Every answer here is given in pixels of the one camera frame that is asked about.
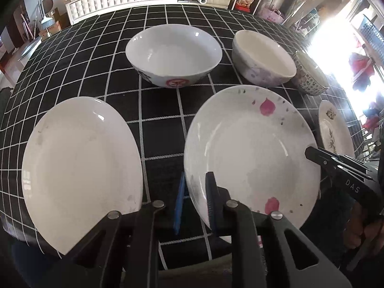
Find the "blue basket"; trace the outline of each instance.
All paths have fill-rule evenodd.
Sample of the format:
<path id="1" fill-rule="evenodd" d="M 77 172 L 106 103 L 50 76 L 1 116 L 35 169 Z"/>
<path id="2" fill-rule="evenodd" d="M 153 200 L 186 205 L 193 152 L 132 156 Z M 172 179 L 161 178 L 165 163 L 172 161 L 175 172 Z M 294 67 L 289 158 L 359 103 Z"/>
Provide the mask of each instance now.
<path id="1" fill-rule="evenodd" d="M 359 32 L 367 40 L 368 44 L 377 52 L 381 65 L 384 65 L 384 38 L 374 24 L 364 15 Z"/>

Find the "black checkered tablecloth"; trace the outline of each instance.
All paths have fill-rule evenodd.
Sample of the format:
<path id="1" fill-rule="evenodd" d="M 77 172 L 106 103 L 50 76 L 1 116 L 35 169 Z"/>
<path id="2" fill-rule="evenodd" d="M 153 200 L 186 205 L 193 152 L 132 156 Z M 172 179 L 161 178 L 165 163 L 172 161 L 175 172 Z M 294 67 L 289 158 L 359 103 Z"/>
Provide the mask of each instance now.
<path id="1" fill-rule="evenodd" d="M 197 26 L 218 40 L 223 58 L 212 72 L 190 87 L 164 89 L 141 80 L 125 55 L 130 38 L 160 24 Z M 143 202 L 174 199 L 183 171 L 184 141 L 191 121 L 213 94 L 231 85 L 250 84 L 234 69 L 232 39 L 238 30 L 258 31 L 277 41 L 291 55 L 306 40 L 282 26 L 248 14 L 202 6 L 145 6 L 95 16 L 43 42 L 25 66 L 7 106 L 0 129 L 0 217 L 4 229 L 43 253 L 60 254 L 36 230 L 22 192 L 22 159 L 33 127 L 57 103 L 92 96 L 112 105 L 126 120 L 141 154 Z M 356 152 L 362 150 L 360 123 L 339 84 L 331 80 L 325 94 L 302 95 L 288 82 L 271 90 L 290 101 L 316 133 L 322 99 L 344 115 Z M 230 246 L 211 235 L 186 193 L 180 234 L 160 239 L 162 268 L 211 260 Z"/>

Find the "red circular emblem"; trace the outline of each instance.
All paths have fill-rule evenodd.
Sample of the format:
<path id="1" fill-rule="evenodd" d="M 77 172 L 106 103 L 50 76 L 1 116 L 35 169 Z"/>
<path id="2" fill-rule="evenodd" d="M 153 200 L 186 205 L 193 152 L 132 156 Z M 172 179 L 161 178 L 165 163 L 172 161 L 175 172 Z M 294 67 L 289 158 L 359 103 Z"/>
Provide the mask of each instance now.
<path id="1" fill-rule="evenodd" d="M 169 79 L 166 81 L 168 87 L 183 87 L 189 83 L 187 79 Z"/>

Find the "small floral plate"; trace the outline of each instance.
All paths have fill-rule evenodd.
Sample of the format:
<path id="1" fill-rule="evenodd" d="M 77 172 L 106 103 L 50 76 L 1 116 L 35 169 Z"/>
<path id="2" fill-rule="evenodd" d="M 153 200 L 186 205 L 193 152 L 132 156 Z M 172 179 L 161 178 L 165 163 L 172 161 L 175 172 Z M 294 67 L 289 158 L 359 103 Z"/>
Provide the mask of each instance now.
<path id="1" fill-rule="evenodd" d="M 188 191 L 209 225 L 205 174 L 252 211 L 281 211 L 300 228 L 320 185 L 320 166 L 305 157 L 315 138 L 301 114 L 278 94 L 254 85 L 224 89 L 199 109 L 188 131 Z"/>
<path id="2" fill-rule="evenodd" d="M 317 96 L 329 88 L 327 77 L 307 54 L 296 51 L 293 61 L 296 64 L 297 73 L 292 78 L 292 82 L 299 90 Z"/>
<path id="3" fill-rule="evenodd" d="M 329 101 L 320 103 L 319 128 L 324 149 L 334 154 L 355 157 L 347 124 L 337 108 Z"/>

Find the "metal screw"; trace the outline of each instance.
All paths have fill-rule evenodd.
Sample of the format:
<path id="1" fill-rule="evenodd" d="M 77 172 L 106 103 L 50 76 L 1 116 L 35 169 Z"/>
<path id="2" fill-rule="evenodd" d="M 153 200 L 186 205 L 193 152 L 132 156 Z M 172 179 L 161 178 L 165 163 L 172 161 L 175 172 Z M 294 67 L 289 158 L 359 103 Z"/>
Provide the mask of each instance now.
<path id="1" fill-rule="evenodd" d="M 236 207 L 239 205 L 239 203 L 238 203 L 237 201 L 232 200 L 232 199 L 227 200 L 227 202 L 226 202 L 225 204 L 226 204 L 228 207 L 230 207 L 230 208 L 236 208 Z"/>
<path id="2" fill-rule="evenodd" d="M 109 219 L 114 220 L 117 219 L 120 215 L 118 211 L 111 211 L 107 216 Z"/>
<path id="3" fill-rule="evenodd" d="M 161 208 L 161 207 L 164 207 L 165 203 L 162 201 L 162 200 L 155 200 L 152 205 L 155 207 L 155 208 Z"/>
<path id="4" fill-rule="evenodd" d="M 279 211 L 272 211 L 271 217 L 274 220 L 281 220 L 283 218 L 283 214 Z"/>

